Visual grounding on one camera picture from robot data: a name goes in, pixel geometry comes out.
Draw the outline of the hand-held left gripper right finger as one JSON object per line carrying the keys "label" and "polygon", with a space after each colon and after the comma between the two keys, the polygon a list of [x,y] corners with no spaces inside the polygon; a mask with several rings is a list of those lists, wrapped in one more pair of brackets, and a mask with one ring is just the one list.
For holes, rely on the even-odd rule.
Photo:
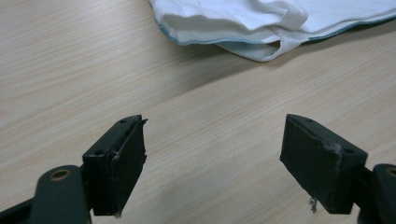
{"label": "hand-held left gripper right finger", "polygon": [[348,214],[353,179],[368,154],[320,123],[286,116],[280,160],[300,186],[331,214]]}

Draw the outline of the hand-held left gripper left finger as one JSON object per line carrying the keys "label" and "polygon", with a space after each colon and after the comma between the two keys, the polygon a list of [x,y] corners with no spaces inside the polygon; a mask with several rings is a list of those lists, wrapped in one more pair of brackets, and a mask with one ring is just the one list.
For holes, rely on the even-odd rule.
{"label": "hand-held left gripper left finger", "polygon": [[134,115],[117,121],[82,156],[89,206],[96,216],[119,217],[147,155],[143,127]]}

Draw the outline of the white cloth with teal hem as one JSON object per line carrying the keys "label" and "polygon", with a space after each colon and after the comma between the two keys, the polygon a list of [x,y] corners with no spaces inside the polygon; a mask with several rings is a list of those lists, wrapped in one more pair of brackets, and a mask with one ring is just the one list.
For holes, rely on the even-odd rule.
{"label": "white cloth with teal hem", "polygon": [[214,44],[268,62],[308,41],[396,19],[396,0],[148,0],[179,45]]}

